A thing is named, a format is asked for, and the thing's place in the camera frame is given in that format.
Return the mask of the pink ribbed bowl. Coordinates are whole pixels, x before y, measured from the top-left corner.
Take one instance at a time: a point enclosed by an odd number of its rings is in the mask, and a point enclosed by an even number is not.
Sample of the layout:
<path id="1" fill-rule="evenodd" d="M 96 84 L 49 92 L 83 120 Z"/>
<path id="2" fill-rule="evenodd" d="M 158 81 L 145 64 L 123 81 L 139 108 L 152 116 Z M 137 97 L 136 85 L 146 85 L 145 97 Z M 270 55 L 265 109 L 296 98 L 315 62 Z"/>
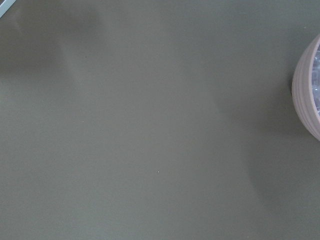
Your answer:
<path id="1" fill-rule="evenodd" d="M 317 140 L 320 139 L 320 115 L 312 91 L 312 72 L 319 46 L 320 36 L 317 35 L 301 55 L 294 70 L 291 85 L 293 105 L 298 118 Z"/>

